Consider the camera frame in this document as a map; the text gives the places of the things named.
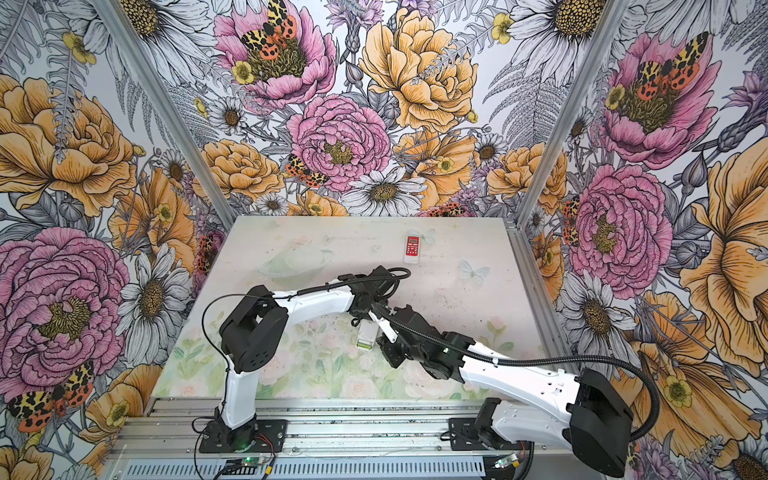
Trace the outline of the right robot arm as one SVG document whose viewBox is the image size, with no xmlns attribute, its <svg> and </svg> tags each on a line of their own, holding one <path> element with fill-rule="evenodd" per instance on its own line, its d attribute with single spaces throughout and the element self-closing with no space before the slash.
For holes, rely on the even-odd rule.
<svg viewBox="0 0 768 480">
<path fill-rule="evenodd" d="M 382 328 L 381 350 L 394 368 L 417 362 L 435 380 L 485 388 L 474 429 L 480 443 L 568 447 L 583 464 L 606 476 L 625 471 L 634 415 L 601 373 L 551 369 L 551 360 L 513 366 L 509 358 L 456 332 L 439 332 L 411 308 L 372 307 Z"/>
</svg>

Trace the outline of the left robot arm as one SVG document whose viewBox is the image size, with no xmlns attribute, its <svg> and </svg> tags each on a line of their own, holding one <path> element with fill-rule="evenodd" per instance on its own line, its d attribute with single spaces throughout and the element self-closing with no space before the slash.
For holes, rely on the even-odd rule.
<svg viewBox="0 0 768 480">
<path fill-rule="evenodd" d="M 373 313 L 385 307 L 402 280 L 404 267 L 376 267 L 369 274 L 345 274 L 319 286 L 273 292 L 257 285 L 219 327 L 217 351 L 226 361 L 224 394 L 214 417 L 203 431 L 204 453 L 278 450 L 277 429 L 257 420 L 255 399 L 259 371 L 273 360 L 289 326 L 319 317 L 347 314 L 359 329 L 360 348 L 371 348 L 380 334 L 396 340 L 386 320 Z"/>
</svg>

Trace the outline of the red white remote control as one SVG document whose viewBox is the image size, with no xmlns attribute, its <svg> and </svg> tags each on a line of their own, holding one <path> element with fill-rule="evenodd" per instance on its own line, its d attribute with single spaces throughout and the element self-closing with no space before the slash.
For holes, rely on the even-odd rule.
<svg viewBox="0 0 768 480">
<path fill-rule="evenodd" d="M 416 235 L 406 238 L 403 262 L 406 264 L 418 264 L 420 260 L 421 239 Z"/>
</svg>

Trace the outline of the right circuit board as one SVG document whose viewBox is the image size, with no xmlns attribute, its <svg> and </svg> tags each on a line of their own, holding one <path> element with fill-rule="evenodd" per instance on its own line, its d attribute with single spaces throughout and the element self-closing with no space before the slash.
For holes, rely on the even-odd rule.
<svg viewBox="0 0 768 480">
<path fill-rule="evenodd" d="M 501 470 L 508 468 L 516 469 L 519 465 L 520 461 L 518 455 L 516 453 L 510 453 L 497 459 L 493 464 L 493 468 Z"/>
</svg>

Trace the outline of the circuit board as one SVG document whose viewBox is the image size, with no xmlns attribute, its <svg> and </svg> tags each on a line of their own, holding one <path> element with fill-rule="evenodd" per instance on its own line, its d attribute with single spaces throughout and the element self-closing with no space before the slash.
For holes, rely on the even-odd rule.
<svg viewBox="0 0 768 480">
<path fill-rule="evenodd" d="M 516 469 L 519 465 L 520 461 L 518 455 L 516 453 L 510 453 L 497 459 L 493 464 L 493 468 L 501 470 L 508 468 Z"/>
<path fill-rule="evenodd" d="M 242 457 L 237 459 L 230 459 L 227 461 L 226 467 L 230 469 L 235 469 L 235 470 L 240 468 L 257 468 L 257 467 L 266 465 L 268 461 L 269 459 L 267 457 L 249 456 L 249 457 Z"/>
</svg>

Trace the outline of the left circuit board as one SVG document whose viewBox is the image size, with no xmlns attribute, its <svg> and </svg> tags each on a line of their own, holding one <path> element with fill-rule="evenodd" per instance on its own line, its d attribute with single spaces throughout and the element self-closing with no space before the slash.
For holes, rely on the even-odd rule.
<svg viewBox="0 0 768 480">
<path fill-rule="evenodd" d="M 226 467 L 230 469 L 235 469 L 235 470 L 240 468 L 257 468 L 257 467 L 266 465 L 268 461 L 269 459 L 267 457 L 249 456 L 249 457 L 242 457 L 237 459 L 230 459 L 227 461 Z"/>
</svg>

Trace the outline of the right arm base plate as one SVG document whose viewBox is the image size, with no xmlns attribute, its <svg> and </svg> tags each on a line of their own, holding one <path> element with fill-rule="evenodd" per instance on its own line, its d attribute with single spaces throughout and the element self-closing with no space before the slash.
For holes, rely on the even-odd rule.
<svg viewBox="0 0 768 480">
<path fill-rule="evenodd" d="M 448 430 L 440 440 L 449 442 L 452 451 L 520 451 L 530 450 L 529 441 L 510 441 L 496 433 L 488 422 L 475 418 L 454 417 L 448 420 Z"/>
</svg>

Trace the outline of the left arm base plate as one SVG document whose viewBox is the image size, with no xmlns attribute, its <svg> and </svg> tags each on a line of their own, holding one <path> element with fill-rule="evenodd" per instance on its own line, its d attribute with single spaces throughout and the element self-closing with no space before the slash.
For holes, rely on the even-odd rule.
<svg viewBox="0 0 768 480">
<path fill-rule="evenodd" d="M 203 430 L 199 450 L 204 454 L 280 453 L 288 422 L 252 419 L 232 429 L 223 420 L 210 421 Z"/>
</svg>

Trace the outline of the aluminium frame rail front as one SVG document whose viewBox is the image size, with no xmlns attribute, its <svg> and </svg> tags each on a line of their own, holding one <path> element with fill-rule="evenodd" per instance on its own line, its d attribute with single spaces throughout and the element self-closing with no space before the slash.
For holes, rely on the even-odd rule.
<svg viewBox="0 0 768 480">
<path fill-rule="evenodd" d="M 218 405 L 214 398 L 152 401 L 145 416 L 131 418 L 109 457 L 193 459 L 197 429 Z M 451 418 L 474 418 L 479 400 L 258 399 L 259 419 L 284 420 L 281 459 L 449 455 L 440 436 Z"/>
</svg>

